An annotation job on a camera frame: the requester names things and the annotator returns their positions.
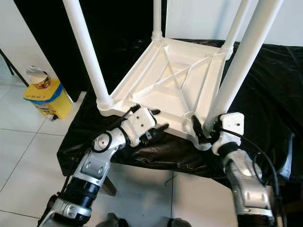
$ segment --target black plastic sheet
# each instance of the black plastic sheet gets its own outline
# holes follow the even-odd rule
[[[223,41],[216,40],[185,41],[218,47],[223,44]],[[118,47],[100,63],[109,92],[118,85],[149,43],[150,39],[138,39],[131,43],[120,42],[121,48],[118,43]],[[223,75],[233,56],[226,62]],[[303,47],[264,44],[230,107],[231,112],[241,112],[245,115],[244,135],[271,157],[276,169],[284,165],[287,155],[291,152],[293,181],[303,180],[302,66]],[[117,116],[103,117],[96,107],[95,100],[91,89],[57,153],[63,175],[73,173],[75,166],[91,145],[93,136],[118,119]],[[244,141],[241,147],[249,152],[255,151]],[[210,150],[199,151],[191,142],[167,133],[157,144],[147,147],[139,145],[118,151],[112,157],[112,162],[175,170],[219,181],[225,178],[218,156]],[[259,163],[266,172],[266,163],[262,160]]]

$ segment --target white tile floor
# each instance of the white tile floor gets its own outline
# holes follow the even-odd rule
[[[84,94],[67,118],[51,122],[23,100],[25,86],[1,71],[0,64],[0,227],[35,227],[49,197],[62,187],[56,152]],[[231,193],[213,180],[119,164],[109,177],[117,195],[99,193],[88,227],[109,212],[131,227],[165,227],[171,217],[193,227],[236,226]]]

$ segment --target white pole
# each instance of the white pole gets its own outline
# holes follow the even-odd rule
[[[228,111],[253,64],[283,0],[259,0],[241,44],[208,112],[203,128],[206,135],[217,117]]]
[[[63,3],[91,84],[96,93],[97,106],[101,110],[107,110],[113,105],[113,100],[107,92],[80,3],[78,0],[63,0]]]
[[[226,60],[230,59],[232,52],[233,52],[233,44],[236,41],[236,38],[238,36],[238,33],[240,31],[241,25],[244,21],[245,15],[247,13],[247,10],[250,6],[251,0],[242,0],[237,14],[232,22],[232,26],[228,32],[227,38],[225,40],[225,43],[221,47],[221,52],[228,53],[226,56]]]
[[[153,40],[160,40],[162,38],[161,31],[161,0],[153,0]]]

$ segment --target white lid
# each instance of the white lid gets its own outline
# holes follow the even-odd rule
[[[33,65],[27,68],[26,73],[30,76],[29,82],[31,84],[40,83],[47,77],[47,74],[45,74],[42,69]]]

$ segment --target yellow container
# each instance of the yellow container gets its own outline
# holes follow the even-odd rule
[[[33,84],[29,85],[23,98],[32,102],[43,115],[51,114],[64,118],[71,110],[71,102],[60,81],[50,80],[50,85],[43,89],[38,89]]]

